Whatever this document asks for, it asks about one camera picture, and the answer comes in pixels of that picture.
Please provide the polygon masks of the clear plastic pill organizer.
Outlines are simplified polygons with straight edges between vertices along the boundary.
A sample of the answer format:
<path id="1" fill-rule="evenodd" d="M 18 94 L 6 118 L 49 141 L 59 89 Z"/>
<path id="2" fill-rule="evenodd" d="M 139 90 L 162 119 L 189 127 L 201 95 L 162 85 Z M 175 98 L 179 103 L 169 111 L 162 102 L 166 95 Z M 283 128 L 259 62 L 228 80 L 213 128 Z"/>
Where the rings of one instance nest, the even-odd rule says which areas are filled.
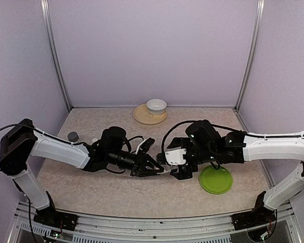
<path id="1" fill-rule="evenodd" d="M 172 169 L 164 170 L 163 172 L 160 173 L 160 175 L 163 175 L 163 174 L 170 174 L 171 171 L 172 171 Z"/>

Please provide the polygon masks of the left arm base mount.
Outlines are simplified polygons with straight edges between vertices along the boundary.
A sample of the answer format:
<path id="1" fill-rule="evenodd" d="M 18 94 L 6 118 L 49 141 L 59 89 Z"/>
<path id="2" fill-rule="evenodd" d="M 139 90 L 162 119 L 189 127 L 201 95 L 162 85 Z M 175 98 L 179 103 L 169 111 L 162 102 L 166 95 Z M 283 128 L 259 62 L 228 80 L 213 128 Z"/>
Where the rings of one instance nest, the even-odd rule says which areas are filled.
<path id="1" fill-rule="evenodd" d="M 75 227 L 79 218 L 78 215 L 56 210 L 53 200 L 48 191 L 46 191 L 46 194 L 49 199 L 49 206 L 42 210 L 36 210 L 35 216 L 33 218 L 34 222 L 59 228 L 61 231 L 75 231 Z"/>

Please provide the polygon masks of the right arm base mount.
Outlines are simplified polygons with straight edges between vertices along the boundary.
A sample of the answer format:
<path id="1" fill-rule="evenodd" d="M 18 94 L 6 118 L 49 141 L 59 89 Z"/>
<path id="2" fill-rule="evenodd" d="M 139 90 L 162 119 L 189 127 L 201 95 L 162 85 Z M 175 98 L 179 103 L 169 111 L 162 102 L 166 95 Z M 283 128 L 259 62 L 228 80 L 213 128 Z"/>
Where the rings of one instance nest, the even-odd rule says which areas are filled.
<path id="1" fill-rule="evenodd" d="M 236 213 L 232 215 L 232 221 L 235 230 L 247 229 L 267 224 L 270 221 L 276 221 L 276 211 L 264 207 L 263 200 L 265 193 L 266 191 L 263 191 L 257 196 L 255 206 L 251 211 Z"/>

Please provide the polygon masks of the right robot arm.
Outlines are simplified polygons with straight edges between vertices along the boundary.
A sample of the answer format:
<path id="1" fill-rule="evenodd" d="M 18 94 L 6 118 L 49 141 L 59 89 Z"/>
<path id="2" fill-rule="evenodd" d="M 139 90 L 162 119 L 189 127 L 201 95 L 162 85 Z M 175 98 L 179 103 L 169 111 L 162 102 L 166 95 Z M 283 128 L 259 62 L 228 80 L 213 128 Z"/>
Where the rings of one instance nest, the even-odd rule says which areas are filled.
<path id="1" fill-rule="evenodd" d="M 282 203 L 304 190 L 304 131 L 289 134 L 255 134 L 226 128 L 220 136 L 218 125 L 208 120 L 189 120 L 186 137 L 172 141 L 169 151 L 161 149 L 161 157 L 170 166 L 178 166 L 175 174 L 185 178 L 185 167 L 211 163 L 215 169 L 222 164 L 266 159 L 298 160 L 299 165 L 273 188 L 262 192 L 256 199 L 249 221 L 259 225 Z"/>

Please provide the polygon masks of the orange pill bottle grey cap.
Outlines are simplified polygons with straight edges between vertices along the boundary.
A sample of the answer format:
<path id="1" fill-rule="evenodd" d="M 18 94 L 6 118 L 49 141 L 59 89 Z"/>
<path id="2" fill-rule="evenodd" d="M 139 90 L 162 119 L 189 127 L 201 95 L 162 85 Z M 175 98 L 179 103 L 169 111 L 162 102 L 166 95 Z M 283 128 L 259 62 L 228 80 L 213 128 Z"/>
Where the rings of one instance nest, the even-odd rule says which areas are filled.
<path id="1" fill-rule="evenodd" d="M 80 142 L 80 138 L 77 132 L 70 132 L 67 135 L 68 141 L 72 143 L 78 143 Z"/>

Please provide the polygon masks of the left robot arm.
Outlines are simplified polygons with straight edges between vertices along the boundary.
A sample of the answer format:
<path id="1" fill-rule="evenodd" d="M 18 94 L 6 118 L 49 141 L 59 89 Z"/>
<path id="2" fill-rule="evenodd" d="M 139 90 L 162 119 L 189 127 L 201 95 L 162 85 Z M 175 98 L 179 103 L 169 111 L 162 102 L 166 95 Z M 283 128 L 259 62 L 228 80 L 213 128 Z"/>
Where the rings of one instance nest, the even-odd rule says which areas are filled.
<path id="1" fill-rule="evenodd" d="M 9 128 L 10 131 L 1 138 L 0 171 L 13 179 L 50 225 L 56 225 L 61 215 L 29 168 L 30 156 L 48 158 L 91 173 L 105 170 L 109 164 L 129 170 L 132 177 L 149 177 L 164 172 L 164 168 L 147 154 L 154 140 L 145 139 L 132 153 L 126 131 L 120 127 L 105 129 L 101 138 L 91 145 L 47 134 L 36 128 L 30 119 L 9 125 Z"/>

